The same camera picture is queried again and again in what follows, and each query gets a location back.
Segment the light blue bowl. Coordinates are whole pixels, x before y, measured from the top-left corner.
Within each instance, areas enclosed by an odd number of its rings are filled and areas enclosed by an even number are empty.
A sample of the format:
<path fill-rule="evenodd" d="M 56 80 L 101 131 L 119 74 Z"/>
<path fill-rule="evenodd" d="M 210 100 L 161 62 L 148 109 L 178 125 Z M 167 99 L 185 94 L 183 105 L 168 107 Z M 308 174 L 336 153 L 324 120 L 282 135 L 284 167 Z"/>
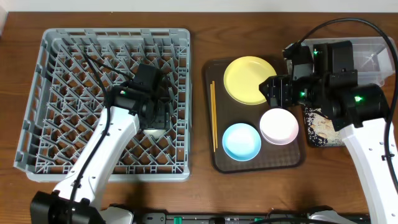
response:
<path fill-rule="evenodd" d="M 236 123 L 224 132 L 222 147 L 224 152 L 233 160 L 250 161 L 261 150 L 261 137 L 253 126 L 246 123 Z"/>

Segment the pink white bowl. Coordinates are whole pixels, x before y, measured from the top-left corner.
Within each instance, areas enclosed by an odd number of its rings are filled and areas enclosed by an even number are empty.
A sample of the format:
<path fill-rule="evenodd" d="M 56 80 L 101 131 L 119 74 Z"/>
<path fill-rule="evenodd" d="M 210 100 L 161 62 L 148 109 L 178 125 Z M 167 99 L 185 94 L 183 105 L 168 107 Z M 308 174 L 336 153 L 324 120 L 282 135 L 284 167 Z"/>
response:
<path fill-rule="evenodd" d="M 296 117 L 282 108 L 267 110 L 261 116 L 259 128 L 267 142 L 278 146 L 290 144 L 299 133 Z"/>

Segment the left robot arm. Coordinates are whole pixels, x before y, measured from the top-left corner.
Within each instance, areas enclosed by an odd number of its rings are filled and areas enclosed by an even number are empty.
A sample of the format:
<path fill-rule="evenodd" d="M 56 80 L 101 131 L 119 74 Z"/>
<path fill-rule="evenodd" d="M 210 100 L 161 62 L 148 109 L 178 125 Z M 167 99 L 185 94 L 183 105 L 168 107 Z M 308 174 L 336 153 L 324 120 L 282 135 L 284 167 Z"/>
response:
<path fill-rule="evenodd" d="M 72 169 L 53 192 L 37 192 L 30 203 L 31 222 L 132 223 L 128 209 L 101 209 L 105 187 L 119 158 L 138 133 L 159 138 L 169 129 L 169 107 L 161 102 L 164 74 L 140 64 L 132 80 L 105 94 L 106 107 L 97 127 Z"/>

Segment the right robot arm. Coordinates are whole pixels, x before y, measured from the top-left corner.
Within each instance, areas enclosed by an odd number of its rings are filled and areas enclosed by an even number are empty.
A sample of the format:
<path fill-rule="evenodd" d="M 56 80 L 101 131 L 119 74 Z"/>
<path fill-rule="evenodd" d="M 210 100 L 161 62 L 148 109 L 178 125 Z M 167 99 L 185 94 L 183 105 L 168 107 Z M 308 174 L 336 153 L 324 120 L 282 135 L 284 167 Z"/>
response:
<path fill-rule="evenodd" d="M 397 223 L 397 143 L 393 106 L 375 83 L 359 85 L 351 41 L 292 44 L 288 75 L 259 85 L 272 108 L 319 108 L 349 150 L 372 223 Z"/>

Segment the white cup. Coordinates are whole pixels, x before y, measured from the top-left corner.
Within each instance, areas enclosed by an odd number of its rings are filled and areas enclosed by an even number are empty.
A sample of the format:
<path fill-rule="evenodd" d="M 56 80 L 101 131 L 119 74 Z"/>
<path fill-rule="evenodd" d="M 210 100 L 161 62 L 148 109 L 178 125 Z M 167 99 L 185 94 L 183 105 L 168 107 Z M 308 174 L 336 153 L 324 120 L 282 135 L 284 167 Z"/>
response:
<path fill-rule="evenodd" d="M 161 138 L 165 133 L 165 129 L 145 129 L 143 130 L 143 133 L 146 136 L 152 136 L 155 140 Z"/>

